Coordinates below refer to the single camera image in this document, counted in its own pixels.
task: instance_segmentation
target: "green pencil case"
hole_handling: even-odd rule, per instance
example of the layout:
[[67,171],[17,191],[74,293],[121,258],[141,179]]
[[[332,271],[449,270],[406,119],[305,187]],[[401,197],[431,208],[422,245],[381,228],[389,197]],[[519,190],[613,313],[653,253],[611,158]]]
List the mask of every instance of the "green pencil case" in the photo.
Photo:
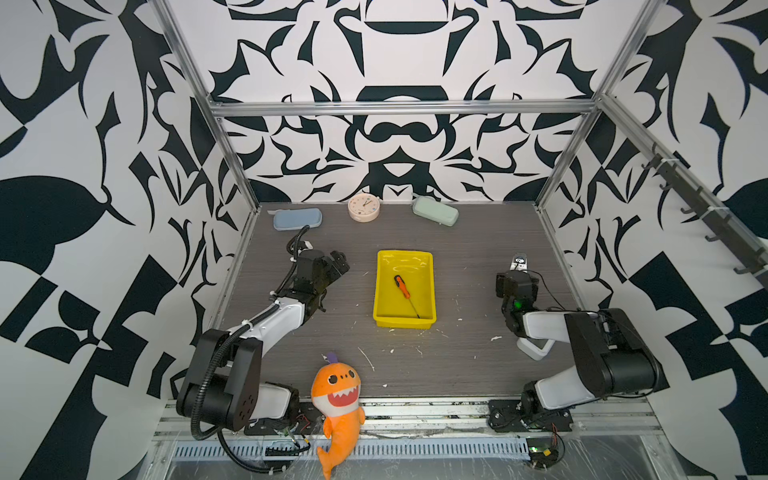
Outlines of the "green pencil case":
[[432,197],[419,197],[414,200],[412,207],[414,214],[449,227],[458,220],[458,210]]

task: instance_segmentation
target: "black and white patterned wall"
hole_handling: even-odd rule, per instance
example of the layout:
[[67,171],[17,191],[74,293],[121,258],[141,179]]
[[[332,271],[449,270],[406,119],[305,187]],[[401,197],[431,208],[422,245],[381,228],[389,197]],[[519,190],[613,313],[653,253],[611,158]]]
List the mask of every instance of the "black and white patterned wall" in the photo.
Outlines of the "black and white patterned wall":
[[[589,98],[641,0],[171,0],[215,101]],[[576,114],[229,119],[262,201],[534,200]]]
[[[768,5],[670,0],[616,89],[660,141],[768,237]],[[617,306],[664,364],[650,402],[692,476],[768,475],[768,292],[606,117],[546,207],[589,307]]]
[[135,478],[249,214],[145,0],[0,5],[3,478]]
[[228,118],[261,201],[535,200],[578,114]]

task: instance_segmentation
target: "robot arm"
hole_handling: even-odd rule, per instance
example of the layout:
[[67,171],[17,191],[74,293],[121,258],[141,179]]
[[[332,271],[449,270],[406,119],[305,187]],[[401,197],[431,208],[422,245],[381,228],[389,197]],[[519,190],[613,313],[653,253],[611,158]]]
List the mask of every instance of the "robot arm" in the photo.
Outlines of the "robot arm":
[[660,385],[661,364],[623,310],[538,310],[534,307],[538,279],[517,269],[497,275],[496,293],[503,299],[507,326],[519,337],[518,348],[540,360],[558,341],[570,343],[574,354],[571,368],[524,387],[519,408],[524,424],[552,418],[579,403],[624,392],[654,391]]
[[[285,414],[292,393],[287,388],[259,383],[261,359],[317,310],[325,311],[326,288],[349,271],[343,253],[333,251],[327,256],[312,250],[308,242],[301,242],[304,231],[288,244],[295,265],[271,296],[273,303],[239,326],[227,331],[209,329],[200,337],[179,391],[179,415],[191,417],[193,423],[206,422],[237,431],[252,418],[279,418]],[[230,367],[228,374],[215,372],[225,366]],[[196,402],[198,415],[194,412]]]

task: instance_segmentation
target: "gray wooden tabletop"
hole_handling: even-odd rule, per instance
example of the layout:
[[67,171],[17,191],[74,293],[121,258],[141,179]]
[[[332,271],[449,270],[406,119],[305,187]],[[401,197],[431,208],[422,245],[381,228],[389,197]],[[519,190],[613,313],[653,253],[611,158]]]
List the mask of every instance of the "gray wooden tabletop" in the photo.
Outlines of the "gray wooden tabletop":
[[[229,328],[268,305],[290,268],[285,247],[295,232],[278,232],[267,210],[318,207],[323,224],[304,236],[314,248],[346,254],[349,272],[328,288],[327,313],[289,333],[264,357],[261,380],[308,396],[323,354],[335,352],[362,377],[364,396],[515,395],[529,381],[573,365],[569,345],[556,343],[540,362],[515,345],[495,295],[495,275],[512,255],[545,276],[566,308],[575,308],[563,273],[530,203],[457,205],[456,225],[414,215],[407,205],[384,205],[379,218],[357,223],[344,204],[264,204],[222,326]],[[429,330],[379,328],[373,320],[376,254],[423,250],[435,261],[437,322]],[[555,306],[540,286],[537,306]]]

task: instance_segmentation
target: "orange screwdriver handle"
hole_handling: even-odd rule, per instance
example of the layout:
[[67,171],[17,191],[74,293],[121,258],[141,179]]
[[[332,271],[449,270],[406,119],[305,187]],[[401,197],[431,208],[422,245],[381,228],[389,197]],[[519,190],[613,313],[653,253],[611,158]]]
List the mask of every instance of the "orange screwdriver handle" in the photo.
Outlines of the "orange screwdriver handle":
[[406,288],[406,282],[400,275],[395,275],[395,285],[400,288],[402,294],[405,295],[407,299],[411,298],[411,294],[408,293],[408,289]]

